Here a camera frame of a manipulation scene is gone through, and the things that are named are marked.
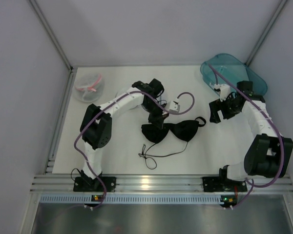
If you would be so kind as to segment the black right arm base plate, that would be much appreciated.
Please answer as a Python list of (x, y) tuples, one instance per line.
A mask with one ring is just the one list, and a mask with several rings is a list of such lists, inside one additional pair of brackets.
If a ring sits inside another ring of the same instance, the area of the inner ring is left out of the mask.
[(203, 190), (206, 193), (215, 192), (247, 192), (247, 186), (242, 181), (229, 180), (219, 176), (202, 177)]

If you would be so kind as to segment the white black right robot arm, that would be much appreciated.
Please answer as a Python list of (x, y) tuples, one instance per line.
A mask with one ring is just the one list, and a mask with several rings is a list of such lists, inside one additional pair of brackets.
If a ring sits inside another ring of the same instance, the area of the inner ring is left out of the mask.
[(253, 83), (240, 81), (234, 92), (227, 84), (213, 84), (211, 88), (219, 99), (209, 103), (210, 122), (219, 123), (242, 113), (254, 137), (244, 160), (224, 167), (227, 178), (235, 181), (250, 180), (253, 176), (282, 178), (292, 154), (293, 140), (278, 132), (263, 96), (253, 91)]

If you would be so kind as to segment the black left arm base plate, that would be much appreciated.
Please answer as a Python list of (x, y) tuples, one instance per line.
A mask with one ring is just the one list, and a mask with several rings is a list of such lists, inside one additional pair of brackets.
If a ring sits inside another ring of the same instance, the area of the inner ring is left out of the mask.
[[(106, 187), (107, 192), (112, 192), (116, 188), (116, 177), (103, 176), (101, 181)], [(86, 176), (79, 176), (75, 178), (73, 187), (74, 192), (103, 192), (104, 187), (98, 179), (91, 179)]]

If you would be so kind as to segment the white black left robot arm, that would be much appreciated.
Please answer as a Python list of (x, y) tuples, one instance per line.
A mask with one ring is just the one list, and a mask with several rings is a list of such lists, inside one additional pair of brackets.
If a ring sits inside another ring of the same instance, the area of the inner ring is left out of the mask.
[(113, 100), (96, 106), (87, 107), (80, 132), (84, 142), (83, 173), (90, 179), (96, 179), (102, 173), (103, 147), (112, 136), (112, 122), (137, 106), (142, 106), (148, 113), (148, 122), (156, 129), (162, 129), (168, 113), (157, 103), (157, 98), (164, 92), (160, 81), (150, 83), (137, 81), (132, 87), (116, 96)]

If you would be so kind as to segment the blue-trimmed white mesh laundry bag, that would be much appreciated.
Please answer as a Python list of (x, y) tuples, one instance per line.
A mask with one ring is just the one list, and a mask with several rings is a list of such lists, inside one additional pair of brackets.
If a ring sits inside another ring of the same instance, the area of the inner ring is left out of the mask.
[[(122, 96), (124, 96), (123, 99), (120, 100), (120, 102), (124, 102), (125, 100), (128, 101), (128, 100), (132, 100), (132, 99), (135, 99), (135, 98), (141, 98), (143, 96), (143, 94), (141, 93), (136, 93), (136, 94), (129, 94), (129, 92), (132, 91), (131, 89), (126, 89), (126, 88), (123, 88), (123, 89), (120, 89), (116, 95), (115, 95), (115, 99), (117, 99), (117, 102), (119, 101), (118, 98), (121, 98)], [(167, 101), (165, 100), (164, 98), (164, 89), (162, 89), (160, 91), (160, 93), (154, 98), (159, 104), (161, 105), (166, 105), (167, 104)]]

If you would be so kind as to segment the black bra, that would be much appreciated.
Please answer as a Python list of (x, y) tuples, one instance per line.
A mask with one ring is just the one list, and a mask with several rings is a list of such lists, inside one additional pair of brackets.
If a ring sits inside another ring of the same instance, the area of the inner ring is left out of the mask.
[(164, 123), (163, 128), (159, 129), (152, 124), (141, 126), (142, 134), (152, 143), (160, 143), (171, 131), (179, 140), (189, 142), (196, 135), (199, 127), (204, 127), (207, 121), (203, 117), (195, 120), (184, 120), (179, 123)]

